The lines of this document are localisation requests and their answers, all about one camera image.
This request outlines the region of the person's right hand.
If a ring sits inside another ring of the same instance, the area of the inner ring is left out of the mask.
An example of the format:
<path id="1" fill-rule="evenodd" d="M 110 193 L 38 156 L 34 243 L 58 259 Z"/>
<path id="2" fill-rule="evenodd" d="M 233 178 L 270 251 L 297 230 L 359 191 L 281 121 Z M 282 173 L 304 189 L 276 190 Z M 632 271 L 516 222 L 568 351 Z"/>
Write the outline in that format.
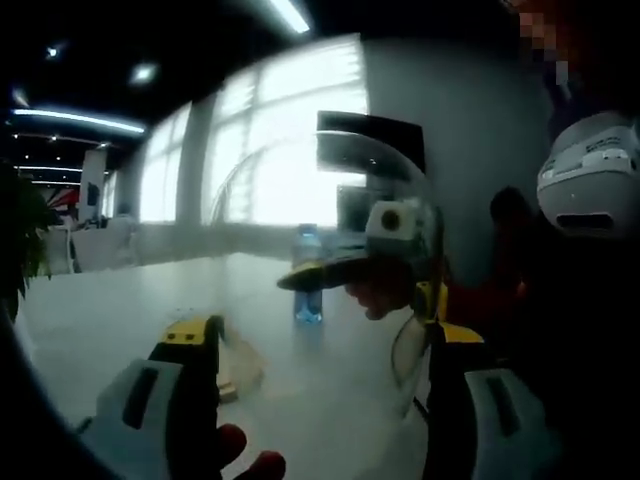
<path id="1" fill-rule="evenodd" d="M 371 321 L 381 320 L 389 313 L 407 307 L 412 301 L 414 289 L 411 278 L 385 276 L 345 287 L 346 293 L 358 302 Z"/>

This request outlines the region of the person's left hand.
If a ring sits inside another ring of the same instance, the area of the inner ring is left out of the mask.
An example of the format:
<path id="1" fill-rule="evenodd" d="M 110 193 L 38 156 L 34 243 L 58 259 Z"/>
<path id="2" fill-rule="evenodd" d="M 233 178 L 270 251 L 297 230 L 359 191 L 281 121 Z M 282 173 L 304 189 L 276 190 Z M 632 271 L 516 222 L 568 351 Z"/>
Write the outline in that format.
<path id="1" fill-rule="evenodd" d="M 216 432 L 216 461 L 219 471 L 238 460 L 248 445 L 246 433 L 237 425 L 223 424 Z M 286 474 L 286 460 L 276 451 L 262 451 L 236 479 L 282 480 Z"/>

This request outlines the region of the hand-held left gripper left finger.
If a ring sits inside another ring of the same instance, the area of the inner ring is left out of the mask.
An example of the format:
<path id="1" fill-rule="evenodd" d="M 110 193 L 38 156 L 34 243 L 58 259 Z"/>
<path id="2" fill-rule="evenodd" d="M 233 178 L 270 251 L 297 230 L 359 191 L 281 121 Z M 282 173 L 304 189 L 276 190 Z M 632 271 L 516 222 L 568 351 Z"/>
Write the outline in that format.
<path id="1" fill-rule="evenodd" d="M 121 479 L 218 479 L 218 316 L 171 324 L 98 396 L 79 431 Z"/>

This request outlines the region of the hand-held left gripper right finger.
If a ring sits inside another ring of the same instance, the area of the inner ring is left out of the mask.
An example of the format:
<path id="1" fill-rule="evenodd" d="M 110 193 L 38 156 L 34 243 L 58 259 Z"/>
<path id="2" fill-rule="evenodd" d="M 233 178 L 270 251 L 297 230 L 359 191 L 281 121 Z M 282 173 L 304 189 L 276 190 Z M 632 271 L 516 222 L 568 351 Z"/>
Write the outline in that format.
<path id="1" fill-rule="evenodd" d="M 543 402 L 476 332 L 426 325 L 426 479 L 553 479 L 562 457 Z"/>

